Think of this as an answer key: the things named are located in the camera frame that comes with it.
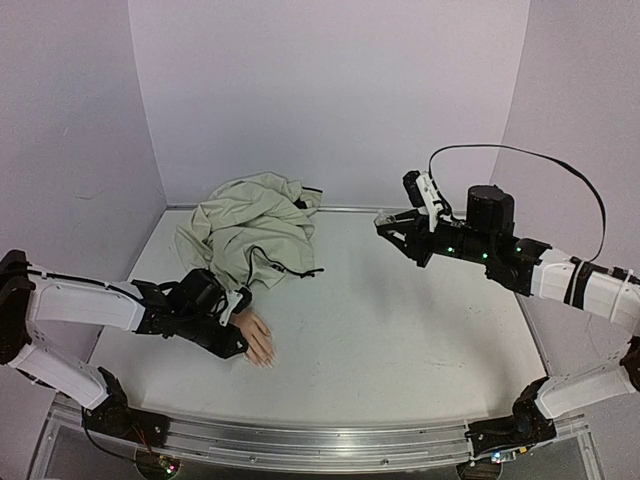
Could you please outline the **clear glass nail polish bottle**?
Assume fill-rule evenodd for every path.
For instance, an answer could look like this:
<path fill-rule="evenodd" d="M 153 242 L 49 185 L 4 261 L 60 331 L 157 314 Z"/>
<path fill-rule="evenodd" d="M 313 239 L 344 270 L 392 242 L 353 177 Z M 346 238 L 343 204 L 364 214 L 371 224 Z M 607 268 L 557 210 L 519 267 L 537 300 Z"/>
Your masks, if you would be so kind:
<path fill-rule="evenodd" d="M 379 227 L 379 226 L 391 224 L 394 221 L 395 221 L 395 217 L 393 215 L 385 212 L 379 212 L 376 218 L 374 219 L 374 224 L 377 227 Z"/>

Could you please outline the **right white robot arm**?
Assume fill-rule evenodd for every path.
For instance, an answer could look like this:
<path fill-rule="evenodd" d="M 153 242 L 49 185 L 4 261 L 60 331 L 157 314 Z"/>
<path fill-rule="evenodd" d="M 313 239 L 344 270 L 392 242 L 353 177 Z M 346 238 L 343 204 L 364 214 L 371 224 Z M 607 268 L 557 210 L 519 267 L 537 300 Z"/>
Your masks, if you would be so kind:
<path fill-rule="evenodd" d="M 573 410 L 639 389 L 639 279 L 631 271 L 605 268 L 551 245 L 514 235 L 511 195 L 497 186 L 472 186 L 463 220 L 416 202 L 413 209 L 380 214 L 379 236 L 417 266 L 432 256 L 476 263 L 485 276 L 509 291 L 604 318 L 630 335 L 629 346 L 601 364 L 525 387 L 505 417 L 476 421 L 465 433 L 474 456 L 531 447 L 556 435 L 556 418 Z"/>

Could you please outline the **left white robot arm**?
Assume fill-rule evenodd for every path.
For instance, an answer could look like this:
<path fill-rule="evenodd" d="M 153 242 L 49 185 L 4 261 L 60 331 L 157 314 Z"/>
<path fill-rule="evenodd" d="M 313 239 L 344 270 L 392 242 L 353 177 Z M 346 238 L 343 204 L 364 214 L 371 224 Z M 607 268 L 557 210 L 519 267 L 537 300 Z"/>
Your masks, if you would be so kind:
<path fill-rule="evenodd" d="M 228 291 L 206 269 L 180 281 L 109 283 L 37 269 L 21 250 L 1 261 L 1 363 L 95 410 L 116 437 L 131 433 L 133 411 L 117 378 L 61 350 L 39 329 L 43 322 L 111 327 L 137 335 L 177 336 L 221 359 L 249 344 L 231 319 L 250 303 L 246 288 Z"/>

